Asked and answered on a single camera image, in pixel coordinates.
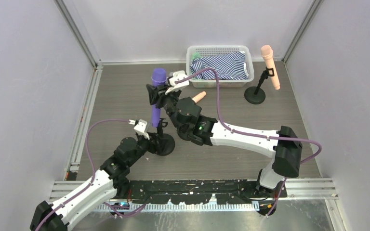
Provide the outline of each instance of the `round stand base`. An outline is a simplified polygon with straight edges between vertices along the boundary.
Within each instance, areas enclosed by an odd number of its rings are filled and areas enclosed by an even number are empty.
[[[264,90],[259,89],[257,95],[254,94],[256,87],[249,87],[245,91],[245,99],[252,104],[261,104],[266,99]]]
[[[164,150],[161,153],[156,153],[157,155],[169,155],[173,152],[175,148],[175,140],[169,134],[163,134],[161,142],[164,142]]]

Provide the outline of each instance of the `white plastic basket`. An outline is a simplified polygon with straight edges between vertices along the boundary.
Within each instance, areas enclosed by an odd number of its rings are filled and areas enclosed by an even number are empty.
[[[251,62],[251,55],[249,48],[245,46],[229,46],[229,45],[217,45],[217,46],[190,46],[186,52],[186,74],[191,75],[189,66],[192,63],[192,54],[198,52],[201,57],[213,56],[218,54],[227,54],[235,51],[245,52],[245,63],[246,69],[249,73],[248,79],[242,80],[219,80],[219,86],[221,88],[241,88],[246,83],[250,82],[254,78],[253,63]],[[203,79],[190,79],[189,80],[195,88],[215,88],[216,80],[203,80]]]

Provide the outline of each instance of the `black microphone stand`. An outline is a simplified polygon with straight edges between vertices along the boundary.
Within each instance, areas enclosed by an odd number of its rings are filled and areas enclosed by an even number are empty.
[[[249,103],[252,103],[252,104],[261,104],[264,102],[264,100],[266,99],[266,94],[264,92],[263,89],[261,89],[260,87],[262,86],[263,82],[265,79],[268,79],[269,76],[274,76],[274,70],[273,68],[267,68],[266,67],[266,70],[264,70],[262,72],[262,75],[260,76],[260,79],[259,79],[259,84],[257,84],[257,87],[249,87],[246,89],[245,91],[245,99],[249,102]]]

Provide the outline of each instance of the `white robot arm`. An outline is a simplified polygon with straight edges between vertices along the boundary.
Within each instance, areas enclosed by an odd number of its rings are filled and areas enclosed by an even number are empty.
[[[173,72],[168,84],[153,87],[147,85],[150,104],[164,108],[176,127],[179,137],[197,145],[225,145],[261,153],[271,158],[270,163],[259,173],[259,184],[268,190],[276,188],[285,177],[295,178],[299,174],[302,145],[294,141],[245,136],[231,132],[215,118],[201,115],[201,107],[190,98],[179,99],[181,90],[189,81],[175,83],[187,78],[184,71]],[[255,130],[226,124],[231,129],[265,135],[266,137],[297,137],[291,128],[282,126],[280,130]]]
[[[131,121],[134,123],[137,139],[124,138],[114,154],[108,158],[95,172],[94,180],[89,178],[78,188],[68,195],[48,204],[40,203],[35,210],[30,225],[34,231],[41,221],[55,208],[62,206],[50,216],[40,231],[70,231],[92,210],[103,202],[114,198],[116,195],[124,196],[129,189],[129,181],[126,176],[130,173],[130,167],[146,152],[157,155],[168,155],[175,146],[174,139],[168,134],[162,134],[162,127],[166,122],[160,121],[158,133],[149,133],[148,123],[144,120]]]

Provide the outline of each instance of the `green object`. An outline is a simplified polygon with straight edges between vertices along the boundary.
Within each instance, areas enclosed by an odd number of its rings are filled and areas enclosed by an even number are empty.
[[[192,60],[200,58],[200,54],[198,52],[195,52],[192,54]]]
[[[198,124],[198,130],[203,130],[205,128],[205,123]]]

